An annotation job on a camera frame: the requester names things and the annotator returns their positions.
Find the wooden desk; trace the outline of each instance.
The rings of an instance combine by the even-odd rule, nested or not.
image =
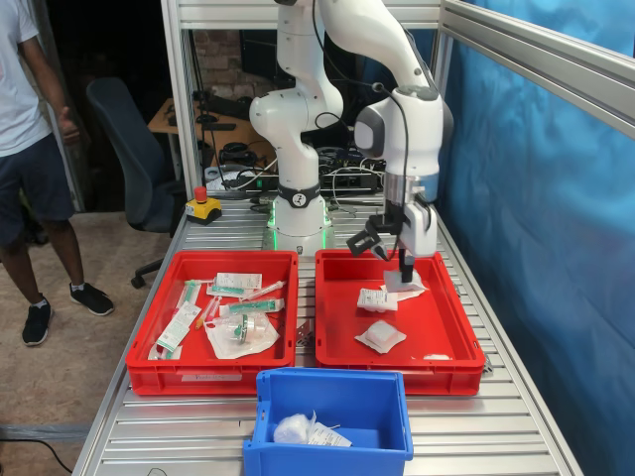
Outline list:
[[[150,124],[148,124],[148,128],[151,132],[155,134],[168,134],[168,140],[170,141],[170,150],[172,152],[173,162],[175,163],[175,175],[177,179],[181,177],[181,169],[182,162],[180,159],[180,148],[179,141],[177,140],[177,136],[179,135],[179,128],[177,126],[171,126],[168,123],[168,119],[170,116],[174,115],[174,112],[168,114],[168,109],[170,106],[174,105],[174,99],[168,99],[159,112],[155,114],[155,117],[152,118]],[[195,117],[200,115],[200,111],[198,111],[198,104],[194,104],[194,110],[196,111]],[[251,144],[249,148],[258,154],[259,157],[266,157],[266,164],[271,163],[276,158],[276,152],[274,148],[269,144],[269,142],[265,141],[265,139],[260,136],[252,127],[249,121],[244,121],[242,119],[236,119],[235,117],[223,116],[220,114],[212,113],[215,117],[218,118],[218,123],[231,123],[236,124],[236,129],[233,131],[214,131],[214,139],[216,140],[216,148],[220,151],[225,144],[230,142],[242,142],[244,144]],[[196,127],[196,137],[199,140],[202,140],[202,129],[200,124],[195,124]],[[205,142],[210,146],[213,146],[211,140],[211,132],[205,132]],[[216,159],[212,162],[213,165],[216,165]]]

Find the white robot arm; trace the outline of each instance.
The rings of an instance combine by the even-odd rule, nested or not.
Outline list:
[[[429,203],[437,197],[439,151],[449,111],[411,38],[382,0],[276,2],[281,4],[278,61],[298,79],[297,86],[254,101],[251,118],[256,130],[278,149],[282,187],[302,195],[307,195],[306,189],[312,185],[318,190],[317,156],[301,143],[300,132],[315,129],[318,118],[322,120],[321,127],[333,123],[334,116],[320,114],[331,112],[339,116],[342,110],[341,96],[324,74],[323,51],[313,24],[314,9],[321,37],[323,21],[339,47],[385,64],[397,80],[398,87],[389,97],[366,107],[357,117],[358,149],[367,157],[386,160],[386,203],[384,214],[371,216],[365,229],[348,240],[348,246],[355,255],[370,249],[378,257],[388,259],[378,233],[397,236],[402,279],[409,281],[414,257],[431,256],[437,248],[437,216]],[[289,146],[291,153],[287,154],[284,151]],[[304,209],[287,215],[287,211],[298,209],[284,199],[283,193],[287,198],[291,196],[288,191],[279,190],[276,219],[285,225],[279,230],[292,236],[316,232],[310,223],[317,221],[317,214]],[[315,201],[323,203],[321,197]]]

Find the white t-shirt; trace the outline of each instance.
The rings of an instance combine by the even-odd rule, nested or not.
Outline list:
[[[18,44],[37,34],[21,0],[0,0],[0,158],[51,134],[18,56]]]

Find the plastic bag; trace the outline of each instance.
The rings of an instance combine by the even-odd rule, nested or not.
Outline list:
[[[258,354],[280,337],[262,312],[217,317],[205,324],[205,332],[218,359]]]

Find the man's leg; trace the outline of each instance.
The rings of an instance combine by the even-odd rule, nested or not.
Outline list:
[[[85,305],[95,315],[113,311],[108,296],[83,280],[79,245],[69,219],[74,210],[55,137],[48,136],[29,150],[23,162],[22,182],[34,212],[70,277],[70,300]]]
[[[20,210],[20,169],[25,151],[0,157],[0,258],[20,292],[31,303],[22,340],[28,346],[40,345],[49,335],[53,317],[51,305],[38,291],[31,259],[24,242],[24,219]]]
[[[62,261],[63,267],[74,286],[83,285],[83,267],[77,237],[68,220],[43,221],[42,226],[49,234],[53,248]]]
[[[40,302],[42,295],[38,291],[31,259],[22,234],[9,245],[0,247],[0,259],[22,296],[31,304]]]

